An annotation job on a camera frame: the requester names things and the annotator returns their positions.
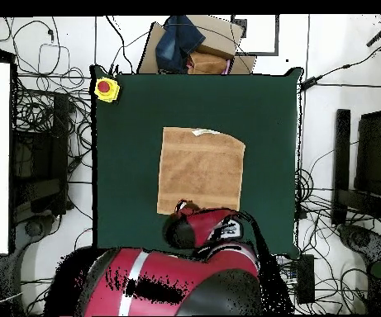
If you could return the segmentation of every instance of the black cable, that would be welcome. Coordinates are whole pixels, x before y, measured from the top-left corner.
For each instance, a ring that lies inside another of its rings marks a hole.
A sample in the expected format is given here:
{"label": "black cable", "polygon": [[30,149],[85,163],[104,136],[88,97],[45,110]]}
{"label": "black cable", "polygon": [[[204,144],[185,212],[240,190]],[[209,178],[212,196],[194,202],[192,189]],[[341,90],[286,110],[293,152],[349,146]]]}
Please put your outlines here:
{"label": "black cable", "polygon": [[[126,61],[130,64],[130,67],[131,67],[131,73],[134,74],[134,70],[133,70],[133,65],[131,64],[130,60],[126,57],[126,52],[124,50],[124,38],[122,37],[120,31],[112,24],[111,20],[109,19],[108,16],[105,16],[105,18],[107,18],[107,21],[109,22],[109,24],[111,25],[111,27],[113,28],[113,30],[120,36],[121,38],[121,42],[122,42],[122,55],[124,56],[124,59],[126,59]],[[109,69],[109,73],[112,74],[112,65],[111,65],[111,68]]]}
{"label": "black cable", "polygon": [[306,91],[308,90],[310,87],[314,86],[314,85],[317,85],[317,82],[318,80],[326,77],[328,74],[331,74],[331,73],[334,73],[335,71],[337,70],[341,70],[341,69],[348,69],[350,67],[354,67],[358,64],[362,64],[363,62],[365,62],[366,60],[368,60],[369,58],[371,58],[376,52],[378,51],[381,51],[381,46],[379,46],[377,49],[375,49],[368,57],[366,57],[365,59],[362,59],[361,61],[359,62],[356,62],[354,64],[344,64],[342,65],[341,67],[338,67],[336,69],[333,69],[325,74],[322,74],[322,75],[319,75],[318,77],[311,77],[309,79],[307,79],[304,83],[302,83],[301,85],[301,91]]}
{"label": "black cable", "polygon": [[[353,145],[353,144],[357,144],[357,143],[359,143],[358,140],[355,141],[355,142],[350,142],[349,144],[350,144],[350,145]],[[313,164],[313,166],[312,166],[311,170],[309,171],[309,173],[310,173],[310,174],[313,173],[313,169],[315,168],[315,165],[317,164],[317,162],[318,162],[320,159],[323,159],[325,156],[327,156],[328,154],[334,152],[335,150],[336,150],[336,149],[332,149],[330,152],[327,152],[326,154],[324,154],[324,155],[322,155],[320,158],[318,158],[318,159],[315,161],[315,163]]]}
{"label": "black cable", "polygon": [[8,37],[5,38],[5,39],[0,39],[0,42],[2,42],[2,41],[7,41],[7,40],[9,40],[9,38],[11,37],[11,29],[10,29],[10,26],[9,26],[9,24],[8,24],[8,22],[7,22],[7,18],[4,17],[3,19],[4,19],[5,22],[7,23],[7,27],[8,27]]}
{"label": "black cable", "polygon": [[[69,199],[69,201],[71,203],[73,203],[73,201],[71,201],[71,198],[69,198],[69,195],[67,194],[67,197]],[[84,216],[87,216],[90,220],[93,220],[91,216],[87,215],[86,213],[83,213],[75,204],[74,204],[74,208],[77,209],[81,214],[83,214]]]}
{"label": "black cable", "polygon": [[335,72],[335,71],[337,71],[337,70],[341,70],[341,69],[348,69],[348,68],[350,68],[350,67],[354,67],[354,66],[356,66],[356,65],[358,65],[358,64],[362,64],[363,62],[365,62],[367,59],[369,59],[370,57],[372,57],[377,51],[379,51],[379,50],[381,50],[381,46],[379,46],[377,49],[375,49],[366,59],[362,59],[361,61],[359,61],[359,62],[356,62],[356,63],[354,63],[354,64],[345,64],[345,65],[343,65],[343,66],[341,66],[341,67],[339,67],[339,68],[336,68],[336,69],[333,69],[333,70],[331,70],[330,72],[328,72],[328,73],[325,73],[325,74],[323,74],[323,75],[320,75],[320,78],[324,78],[324,77],[326,77],[328,74],[331,74],[331,73],[333,73],[333,72]]}
{"label": "black cable", "polygon": [[85,183],[87,185],[92,185],[91,182],[84,182],[84,181],[68,181],[68,183]]}
{"label": "black cable", "polygon": [[98,16],[94,17],[94,64],[96,65],[96,48],[98,47]]}
{"label": "black cable", "polygon": [[85,229],[81,234],[79,234],[77,236],[77,238],[75,239],[75,242],[74,242],[74,251],[77,250],[77,242],[79,241],[79,238],[82,236],[82,234],[85,234],[86,232],[89,232],[91,231],[92,229]]}
{"label": "black cable", "polygon": [[[374,276],[370,275],[369,273],[365,272],[364,270],[361,270],[360,268],[350,268],[349,270],[346,270],[344,271],[342,274],[341,274],[341,280],[340,280],[340,286],[341,286],[341,290],[343,290],[343,279],[345,278],[345,275],[349,272],[353,272],[353,271],[357,271],[357,272],[362,272],[366,277],[372,277],[372,278],[375,278]],[[354,314],[354,312],[351,310],[351,308],[347,305],[347,301],[345,299],[345,297],[343,296],[343,302],[345,303],[345,306],[347,307],[347,309],[349,309],[349,312],[351,314]]]}
{"label": "black cable", "polygon": [[26,307],[26,316],[30,316],[30,313],[33,311],[33,308],[38,302],[45,301],[45,297],[49,292],[50,286],[44,289],[27,307]]}
{"label": "black cable", "polygon": [[39,279],[33,280],[33,281],[21,281],[21,285],[38,284],[38,283],[50,284],[50,283],[52,283],[53,280],[54,280],[53,278],[39,278]]}
{"label": "black cable", "polygon": [[[55,32],[56,32],[56,39],[57,39],[57,41],[58,41],[58,47],[59,47],[59,50],[58,50],[58,59],[56,60],[56,64],[55,64],[54,68],[53,68],[49,73],[39,73],[39,75],[40,75],[41,77],[44,77],[44,76],[46,76],[46,75],[51,75],[51,74],[56,70],[56,68],[58,67],[58,64],[59,64],[59,62],[60,62],[60,52],[61,52],[61,48],[60,48],[60,37],[59,37],[59,35],[58,35],[58,27],[57,27],[57,25],[56,25],[55,19],[54,19],[53,17],[51,17],[51,18],[52,18],[52,21],[54,22],[54,27],[55,27]],[[12,43],[13,43],[13,45],[14,45],[14,50],[15,50],[15,53],[16,53],[16,55],[17,55],[18,68],[21,69],[23,72],[26,72],[26,73],[33,73],[33,72],[30,72],[30,71],[28,71],[28,70],[23,69],[23,68],[21,67],[21,65],[20,65],[20,61],[22,61],[23,63],[27,64],[27,65],[30,66],[30,67],[32,67],[32,66],[31,66],[28,62],[26,62],[24,59],[22,59],[21,56],[19,55],[19,53],[18,53],[18,48],[17,48],[17,44],[16,44],[16,41],[15,41],[15,38],[16,38],[17,34],[18,34],[21,30],[23,30],[24,28],[26,28],[27,26],[29,26],[29,25],[31,25],[31,24],[33,24],[33,23],[40,23],[40,24],[42,24],[43,26],[45,26],[45,27],[48,29],[48,34],[51,35],[51,39],[52,39],[52,41],[53,41],[53,39],[54,39],[53,31],[52,31],[52,30],[49,28],[49,26],[48,26],[46,23],[44,23],[43,21],[30,21],[30,22],[26,23],[25,25],[21,26],[20,29],[18,29],[18,30],[15,32],[15,34],[12,36]]]}
{"label": "black cable", "polygon": [[381,88],[381,85],[368,85],[368,84],[321,84],[318,83],[319,87],[339,87],[339,88]]}

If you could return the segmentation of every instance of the floor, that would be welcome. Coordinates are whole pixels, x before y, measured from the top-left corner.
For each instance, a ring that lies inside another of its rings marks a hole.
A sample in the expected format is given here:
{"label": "floor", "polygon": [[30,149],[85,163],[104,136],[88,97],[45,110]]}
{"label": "floor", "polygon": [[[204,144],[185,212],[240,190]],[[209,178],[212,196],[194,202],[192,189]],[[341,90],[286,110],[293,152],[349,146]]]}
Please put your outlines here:
{"label": "floor", "polygon": [[[224,19],[230,18],[228,15],[215,16]],[[139,35],[147,32],[153,21],[163,24],[166,18],[167,16],[115,17],[115,22],[121,29],[124,41],[128,44]],[[271,45],[274,43],[274,26],[270,25],[270,17],[236,15],[236,18],[248,18],[249,20],[248,39],[244,50],[273,50]],[[43,21],[51,28],[54,25],[51,17],[15,18],[13,31],[17,31],[31,20]],[[104,17],[96,19],[95,17],[55,17],[55,22],[59,32],[60,44],[64,46],[55,73],[63,73],[69,67],[74,66],[81,69],[85,76],[89,76],[88,67],[95,62],[106,69],[109,68],[118,48],[121,46],[121,41]],[[361,61],[367,57],[381,45],[381,40],[379,40],[370,48],[366,46],[366,43],[380,29],[381,15],[280,15],[279,56],[258,57],[254,72],[284,74],[292,67],[303,67],[305,77],[326,73],[343,64]],[[0,39],[7,36],[7,24],[0,18]],[[140,61],[146,37],[147,35],[143,35],[135,43],[126,47],[126,55],[135,70]],[[57,46],[49,46],[51,44],[50,35],[47,34],[45,26],[39,23],[31,24],[28,28],[21,30],[15,39],[20,56],[25,61],[35,69],[39,66],[41,72],[52,70],[56,63],[58,49]],[[0,48],[14,52],[12,40],[0,42]],[[130,72],[128,63],[121,55],[117,59],[117,64],[123,72]],[[21,67],[32,70],[23,62],[21,62]],[[37,88],[35,78],[24,77],[21,80],[27,88]],[[88,88],[88,83],[89,81],[86,80],[83,88]],[[306,92],[306,96],[302,95],[302,167],[306,170],[312,168],[316,159],[333,149],[334,120],[337,109],[351,109],[353,121],[351,140],[353,141],[357,140],[357,125],[360,116],[367,112],[381,110],[381,52],[353,68],[342,69],[324,77],[320,83],[374,85],[375,87],[318,85],[310,88]],[[55,88],[56,86],[53,84],[50,86],[51,90]],[[351,152],[350,178],[351,184],[353,184],[355,144],[351,147]],[[91,164],[91,161],[89,155],[86,158],[86,163]],[[318,161],[312,173],[315,188],[331,188],[331,167],[331,156],[326,156]],[[91,177],[90,168],[79,167],[71,181],[90,182]],[[314,194],[329,199],[331,192],[314,191]],[[91,186],[72,184],[69,195],[83,213],[92,214]],[[308,243],[307,237],[310,234],[311,225],[312,222],[309,220],[300,221],[299,247]],[[54,276],[61,258],[74,250],[74,242],[79,234],[91,227],[92,221],[78,210],[74,209],[68,212],[62,219],[62,225],[56,234],[43,239],[38,244],[33,244],[27,249],[21,269],[22,280],[36,280]],[[330,263],[333,275],[337,279],[344,271],[352,267],[364,269],[360,255],[343,247],[339,238],[332,234],[332,231],[324,229],[322,234],[323,236],[319,234],[317,238],[317,251],[326,256],[326,260],[320,258],[321,255],[318,252],[310,252],[318,258],[315,261],[318,282],[317,297],[328,296],[336,288],[336,285],[330,280],[321,282],[331,277],[331,270],[326,261]],[[79,237],[77,245],[80,247],[91,243],[92,232],[89,230]],[[367,288],[367,281],[360,272],[347,274],[344,282],[351,289],[358,288],[363,291]],[[47,285],[25,285],[22,295],[24,303],[28,305],[46,287]],[[333,301],[341,303],[342,296],[340,292],[337,292],[324,300],[330,302],[320,302],[318,303],[320,305],[300,305],[298,312],[307,313],[308,307],[311,307],[314,312],[336,313],[340,309],[340,305],[333,303]],[[356,298],[352,303],[352,310],[359,313],[364,312],[363,304]],[[38,303],[33,312],[38,313],[42,308],[43,303]],[[341,313],[347,314],[349,311],[344,308]]]}

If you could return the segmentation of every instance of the black frame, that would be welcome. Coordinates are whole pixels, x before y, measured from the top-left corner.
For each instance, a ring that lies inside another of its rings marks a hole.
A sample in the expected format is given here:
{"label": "black frame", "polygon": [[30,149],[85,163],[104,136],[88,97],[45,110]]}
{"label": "black frame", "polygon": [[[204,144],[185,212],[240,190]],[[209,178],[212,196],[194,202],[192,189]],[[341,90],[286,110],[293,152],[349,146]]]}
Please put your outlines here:
{"label": "black frame", "polygon": [[[231,15],[231,22],[236,15]],[[275,15],[275,43],[274,52],[236,52],[236,56],[278,56],[279,55],[279,15]]]}
{"label": "black frame", "polygon": [[381,197],[349,190],[350,110],[337,110],[331,224],[345,224],[348,207],[381,217]]}

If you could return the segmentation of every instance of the table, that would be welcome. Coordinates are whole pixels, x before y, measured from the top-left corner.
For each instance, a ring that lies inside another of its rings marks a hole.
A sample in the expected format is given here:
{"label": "table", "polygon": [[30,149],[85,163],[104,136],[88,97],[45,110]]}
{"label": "table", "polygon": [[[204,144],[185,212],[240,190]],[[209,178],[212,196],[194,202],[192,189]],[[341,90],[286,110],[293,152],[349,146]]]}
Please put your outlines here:
{"label": "table", "polygon": [[[98,218],[93,243],[178,253],[162,239],[167,216],[156,213],[162,128],[200,127],[245,143],[241,210],[257,219],[271,253],[296,258],[295,97],[301,72],[117,75],[122,86],[118,104],[92,101],[93,218]],[[92,66],[91,73],[91,89],[96,78],[107,77],[99,66]],[[253,240],[247,226],[245,238]]]}

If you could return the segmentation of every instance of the wire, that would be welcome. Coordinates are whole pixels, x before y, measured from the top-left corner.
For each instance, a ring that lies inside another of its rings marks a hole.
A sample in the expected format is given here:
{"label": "wire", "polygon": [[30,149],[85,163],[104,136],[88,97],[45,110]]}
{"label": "wire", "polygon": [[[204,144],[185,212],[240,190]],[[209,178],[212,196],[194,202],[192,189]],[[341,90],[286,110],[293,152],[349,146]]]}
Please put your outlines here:
{"label": "wire", "polygon": [[368,85],[368,84],[323,84],[318,83],[319,87],[340,87],[340,88],[381,88],[381,85]]}
{"label": "wire", "polygon": [[68,181],[68,183],[85,183],[85,184],[88,184],[88,185],[92,185],[91,182],[84,182],[84,181]]}
{"label": "wire", "polygon": [[[357,271],[357,272],[362,272],[365,276],[367,277],[372,277],[374,278],[374,276],[370,275],[369,273],[365,272],[364,270],[361,270],[360,268],[350,268],[349,270],[346,270],[344,271],[342,274],[341,274],[341,280],[340,280],[340,286],[341,286],[341,290],[343,290],[343,279],[345,278],[345,275],[348,274],[349,272],[353,272],[353,271]],[[344,297],[344,293],[341,294],[343,296],[343,302],[345,303],[345,306],[347,307],[347,309],[349,309],[349,312],[351,314],[354,314],[354,312],[351,310],[351,308],[347,305],[347,301]]]}
{"label": "wire", "polygon": [[15,294],[14,296],[9,296],[8,298],[5,298],[5,299],[3,299],[3,300],[0,300],[0,304],[1,304],[1,303],[4,303],[5,301],[8,301],[8,300],[10,300],[10,299],[17,298],[17,297],[20,296],[21,294],[22,294],[22,292],[21,292],[21,293],[18,293],[18,294]]}
{"label": "wire", "polygon": [[354,64],[345,64],[345,65],[342,65],[342,66],[339,67],[339,68],[333,69],[333,70],[331,70],[331,71],[328,72],[328,73],[325,73],[325,74],[323,74],[323,75],[320,75],[320,76],[317,78],[317,80],[319,80],[320,78],[324,78],[324,77],[326,77],[328,74],[334,73],[334,72],[336,72],[337,70],[348,69],[348,68],[350,68],[350,67],[354,67],[354,66],[356,66],[356,65],[358,65],[358,64],[362,64],[363,62],[365,62],[366,60],[368,60],[369,58],[371,58],[377,51],[381,51],[381,46],[379,46],[377,49],[375,49],[375,50],[374,50],[374,51],[373,51],[367,58],[362,59],[361,61],[356,62],[356,63],[354,63]]}
{"label": "wire", "polygon": [[[4,19],[5,22],[7,23],[7,27],[8,27],[8,37],[5,38],[5,39],[0,39],[0,42],[2,42],[2,41],[7,41],[7,40],[9,40],[9,38],[11,37],[11,28],[10,28],[10,26],[9,26],[9,24],[8,24],[7,18],[4,17],[3,19]],[[14,17],[12,17],[11,26],[12,26],[13,23],[14,23]]]}
{"label": "wire", "polygon": [[74,251],[77,250],[77,242],[79,241],[79,238],[81,237],[82,234],[85,234],[86,232],[89,232],[91,231],[92,229],[85,229],[81,234],[79,234],[77,236],[77,238],[75,239],[75,242],[74,242]]}
{"label": "wire", "polygon": [[54,279],[53,278],[39,278],[38,280],[33,281],[21,281],[21,285],[27,285],[27,284],[50,284],[52,283]]}
{"label": "wire", "polygon": [[[133,70],[133,65],[131,64],[130,60],[126,57],[126,52],[125,52],[125,48],[124,48],[124,38],[122,37],[120,31],[112,24],[111,20],[109,19],[108,16],[105,16],[105,18],[107,19],[107,21],[109,22],[109,24],[111,25],[111,27],[113,28],[113,30],[120,36],[121,38],[121,42],[122,42],[122,55],[124,56],[124,59],[126,59],[126,61],[130,64],[130,67],[131,67],[131,73],[134,74],[134,70]],[[112,74],[112,66],[111,68],[109,69],[109,73]]]}
{"label": "wire", "polygon": [[[357,144],[357,143],[359,143],[358,140],[355,141],[355,142],[350,142],[349,144],[350,144],[350,145],[353,145],[353,144]],[[322,155],[320,158],[318,158],[318,159],[315,161],[315,163],[313,164],[313,166],[312,166],[311,170],[309,171],[309,173],[312,174],[313,169],[315,168],[315,165],[318,163],[319,160],[323,159],[325,156],[327,156],[328,154],[334,152],[335,150],[336,150],[336,149],[332,149],[330,152],[327,152],[326,154],[324,154],[324,155]]]}
{"label": "wire", "polygon": [[81,214],[83,214],[84,216],[87,216],[90,220],[93,220],[91,216],[87,215],[86,213],[83,213],[75,204],[74,204],[74,207],[75,209],[77,209]]}
{"label": "wire", "polygon": [[45,298],[47,296],[47,293],[49,292],[50,286],[48,286],[46,289],[44,289],[27,307],[26,307],[26,316],[29,316],[30,313],[33,311],[34,307],[38,302],[45,301]]}
{"label": "wire", "polygon": [[135,43],[136,41],[138,41],[141,37],[143,37],[143,36],[145,36],[146,34],[149,34],[149,33],[150,33],[150,31],[147,31],[146,33],[143,33],[142,35],[140,35],[140,36],[138,36],[136,39],[134,39],[131,43],[129,43],[129,44],[125,45],[125,46],[124,46],[124,45],[120,46],[120,48],[118,49],[117,53],[115,54],[114,59],[112,60],[111,67],[113,67],[113,65],[114,65],[114,63],[115,63],[115,60],[117,59],[117,56],[118,56],[118,54],[120,53],[120,51],[121,51],[122,48],[126,48],[126,47],[130,46],[131,44],[133,44],[133,43]]}

